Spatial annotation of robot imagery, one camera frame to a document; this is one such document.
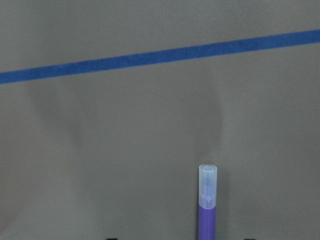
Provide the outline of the purple highlighter pen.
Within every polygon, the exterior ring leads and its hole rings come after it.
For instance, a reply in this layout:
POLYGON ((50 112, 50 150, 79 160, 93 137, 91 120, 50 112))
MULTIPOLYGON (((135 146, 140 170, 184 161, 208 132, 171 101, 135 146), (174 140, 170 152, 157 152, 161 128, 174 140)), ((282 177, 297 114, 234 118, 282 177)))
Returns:
POLYGON ((216 206, 218 168, 202 164, 198 168, 197 239, 214 240, 216 234, 216 206))

